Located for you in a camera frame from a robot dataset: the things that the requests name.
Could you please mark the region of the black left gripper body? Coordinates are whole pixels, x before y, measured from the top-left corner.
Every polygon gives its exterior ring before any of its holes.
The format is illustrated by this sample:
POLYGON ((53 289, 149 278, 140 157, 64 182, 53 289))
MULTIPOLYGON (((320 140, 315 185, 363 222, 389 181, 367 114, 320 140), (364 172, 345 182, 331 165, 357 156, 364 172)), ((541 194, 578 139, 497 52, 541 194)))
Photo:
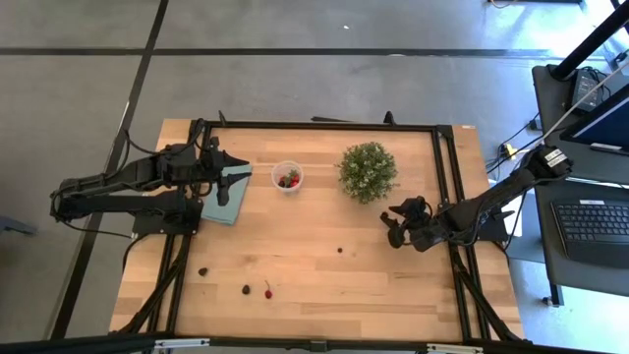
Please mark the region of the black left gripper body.
POLYGON ((210 186, 215 184, 218 189, 222 188, 224 183, 222 165, 220 164, 222 153, 218 150, 219 139, 210 137, 203 146, 195 141, 195 146, 200 152, 196 165, 195 182, 198 184, 208 183, 210 186))

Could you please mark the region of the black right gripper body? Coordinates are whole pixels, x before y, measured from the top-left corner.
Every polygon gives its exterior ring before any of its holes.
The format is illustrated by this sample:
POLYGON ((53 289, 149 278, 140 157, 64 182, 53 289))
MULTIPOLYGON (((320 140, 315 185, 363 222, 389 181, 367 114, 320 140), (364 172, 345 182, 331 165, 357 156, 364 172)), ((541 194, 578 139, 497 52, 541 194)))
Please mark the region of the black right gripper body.
POLYGON ((418 252, 425 252, 445 240, 441 225, 432 215, 431 205, 423 197, 406 199, 402 205, 410 208, 403 228, 409 233, 410 245, 418 252))

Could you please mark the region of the clear plastic tupperware cup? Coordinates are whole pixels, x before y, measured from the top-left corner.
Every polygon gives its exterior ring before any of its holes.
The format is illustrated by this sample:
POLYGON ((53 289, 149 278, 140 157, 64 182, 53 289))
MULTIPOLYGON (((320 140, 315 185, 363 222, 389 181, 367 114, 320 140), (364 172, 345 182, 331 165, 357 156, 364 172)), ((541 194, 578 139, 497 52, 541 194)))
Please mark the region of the clear plastic tupperware cup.
POLYGON ((296 193, 301 188, 304 181, 304 171, 302 167, 295 161, 281 161, 272 168, 271 181, 280 192, 283 192, 285 194, 296 193), (298 176, 296 178, 299 179, 299 184, 296 187, 290 188, 291 180, 288 178, 288 174, 293 169, 298 171, 298 176), (285 188, 280 188, 278 186, 278 183, 280 181, 284 181, 285 188))

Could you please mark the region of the teal folded cloth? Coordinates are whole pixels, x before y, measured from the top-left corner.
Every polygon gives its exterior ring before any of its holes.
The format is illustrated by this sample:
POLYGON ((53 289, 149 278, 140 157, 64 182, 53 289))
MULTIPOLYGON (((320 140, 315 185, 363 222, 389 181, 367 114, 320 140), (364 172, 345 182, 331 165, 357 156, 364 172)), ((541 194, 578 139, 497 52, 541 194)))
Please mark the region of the teal folded cloth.
POLYGON ((228 201, 224 206, 218 203, 218 193, 221 188, 216 181, 212 181, 200 217, 205 220, 233 225, 239 215, 252 172, 253 167, 248 162, 244 165, 224 167, 221 171, 221 177, 229 183, 227 187, 228 201))

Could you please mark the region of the green potted artificial plant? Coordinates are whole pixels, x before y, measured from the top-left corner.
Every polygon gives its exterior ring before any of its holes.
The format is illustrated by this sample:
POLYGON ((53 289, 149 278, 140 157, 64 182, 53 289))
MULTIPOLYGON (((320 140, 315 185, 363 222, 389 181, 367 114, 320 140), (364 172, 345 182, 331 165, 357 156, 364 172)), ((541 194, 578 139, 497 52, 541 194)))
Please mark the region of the green potted artificial plant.
POLYGON ((378 142, 348 147, 335 167, 343 192, 362 205, 385 199, 398 186, 394 156, 378 142))

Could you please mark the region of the black laptop keyboard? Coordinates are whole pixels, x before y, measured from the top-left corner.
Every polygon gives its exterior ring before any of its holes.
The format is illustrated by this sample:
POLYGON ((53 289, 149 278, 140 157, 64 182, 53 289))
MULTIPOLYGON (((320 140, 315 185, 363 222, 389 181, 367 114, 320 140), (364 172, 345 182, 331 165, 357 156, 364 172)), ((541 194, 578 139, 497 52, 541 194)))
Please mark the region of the black laptop keyboard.
POLYGON ((629 201, 558 200, 550 207, 570 260, 629 268, 629 201))

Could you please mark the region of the black side desk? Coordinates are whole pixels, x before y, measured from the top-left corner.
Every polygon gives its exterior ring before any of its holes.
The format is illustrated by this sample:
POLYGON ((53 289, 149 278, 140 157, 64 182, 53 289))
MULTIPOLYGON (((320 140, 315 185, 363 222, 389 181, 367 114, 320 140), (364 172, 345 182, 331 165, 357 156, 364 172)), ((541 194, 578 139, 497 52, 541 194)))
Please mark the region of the black side desk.
MULTIPOLYGON (((543 298, 550 306, 563 303, 564 286, 629 297, 629 268, 614 268, 570 260, 563 249, 550 203, 558 200, 629 201, 629 155, 590 149, 560 140, 560 134, 584 115, 574 113, 571 104, 572 81, 556 80, 550 70, 556 66, 536 66, 533 79, 540 118, 542 141, 556 146, 574 161, 570 176, 559 182, 538 185, 535 189, 543 240, 545 267, 551 293, 543 298)), ((589 91, 611 85, 616 93, 629 79, 614 72, 589 91)))

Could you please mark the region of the grey furniture foot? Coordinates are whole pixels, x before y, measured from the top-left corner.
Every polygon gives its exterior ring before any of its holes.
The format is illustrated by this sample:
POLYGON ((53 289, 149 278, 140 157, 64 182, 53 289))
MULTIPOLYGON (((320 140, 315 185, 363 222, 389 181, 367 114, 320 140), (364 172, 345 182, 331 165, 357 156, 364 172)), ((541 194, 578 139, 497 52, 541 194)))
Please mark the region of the grey furniture foot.
POLYGON ((16 219, 0 215, 0 234, 4 231, 15 231, 26 235, 32 235, 36 232, 36 228, 16 219))

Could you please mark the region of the black overhead rig bar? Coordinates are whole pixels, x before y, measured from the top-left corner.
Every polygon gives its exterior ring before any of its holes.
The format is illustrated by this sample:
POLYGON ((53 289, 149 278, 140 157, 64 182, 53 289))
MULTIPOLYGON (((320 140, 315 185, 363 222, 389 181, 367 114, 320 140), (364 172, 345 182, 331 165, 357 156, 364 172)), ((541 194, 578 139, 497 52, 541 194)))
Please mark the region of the black overhead rig bar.
POLYGON ((0 354, 131 354, 148 350, 197 347, 283 348, 325 353, 334 350, 412 351, 421 354, 609 354, 537 345, 530 341, 469 339, 462 342, 362 341, 330 339, 262 339, 175 337, 167 332, 108 334, 0 344, 0 354))

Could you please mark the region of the black monitor screen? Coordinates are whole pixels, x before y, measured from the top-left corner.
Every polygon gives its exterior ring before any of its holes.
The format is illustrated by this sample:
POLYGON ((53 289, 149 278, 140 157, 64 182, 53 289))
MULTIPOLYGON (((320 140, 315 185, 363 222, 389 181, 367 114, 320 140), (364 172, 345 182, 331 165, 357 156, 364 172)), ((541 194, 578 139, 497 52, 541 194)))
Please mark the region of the black monitor screen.
POLYGON ((629 84, 569 126, 560 140, 629 155, 629 84))

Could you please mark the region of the black power adapter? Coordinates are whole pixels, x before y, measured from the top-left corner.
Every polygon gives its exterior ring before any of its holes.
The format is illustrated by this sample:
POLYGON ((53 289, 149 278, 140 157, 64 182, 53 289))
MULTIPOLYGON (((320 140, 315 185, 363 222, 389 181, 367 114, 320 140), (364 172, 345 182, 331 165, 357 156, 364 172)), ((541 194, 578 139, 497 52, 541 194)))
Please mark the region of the black power adapter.
POLYGON ((570 96, 571 104, 575 106, 575 114, 589 113, 611 96, 611 90, 606 85, 602 85, 596 91, 589 93, 606 77, 607 74, 590 66, 577 71, 570 96))

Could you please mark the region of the black diagonal pole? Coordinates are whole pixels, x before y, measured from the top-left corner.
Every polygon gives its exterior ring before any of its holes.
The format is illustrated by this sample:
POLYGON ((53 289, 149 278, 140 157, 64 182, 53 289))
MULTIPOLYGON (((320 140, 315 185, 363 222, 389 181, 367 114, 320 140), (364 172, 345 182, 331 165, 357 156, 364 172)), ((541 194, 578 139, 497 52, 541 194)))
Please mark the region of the black diagonal pole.
POLYGON ((624 0, 558 66, 550 70, 550 75, 558 81, 567 79, 590 55, 628 24, 629 0, 624 0))

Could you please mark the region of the black aluminium table frame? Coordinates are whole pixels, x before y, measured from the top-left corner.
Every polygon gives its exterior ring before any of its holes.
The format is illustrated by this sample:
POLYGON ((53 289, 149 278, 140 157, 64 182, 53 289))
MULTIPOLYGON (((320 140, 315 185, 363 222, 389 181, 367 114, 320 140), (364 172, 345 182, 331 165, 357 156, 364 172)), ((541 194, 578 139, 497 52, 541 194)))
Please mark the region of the black aluminium table frame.
POLYGON ((221 145, 248 160, 253 175, 235 224, 205 221, 191 243, 175 333, 262 339, 459 342, 461 319, 449 252, 393 249, 380 215, 422 196, 432 205, 486 190, 478 132, 449 134, 417 127, 280 129, 232 122, 213 128, 221 145), (338 184, 349 146, 379 142, 396 161, 389 198, 361 205, 338 184), (301 188, 280 192, 271 181, 281 161, 304 171, 301 188), (207 268, 200 276, 198 270, 207 268), (265 282, 273 296, 266 299, 265 282), (242 293, 244 285, 251 292, 242 293))

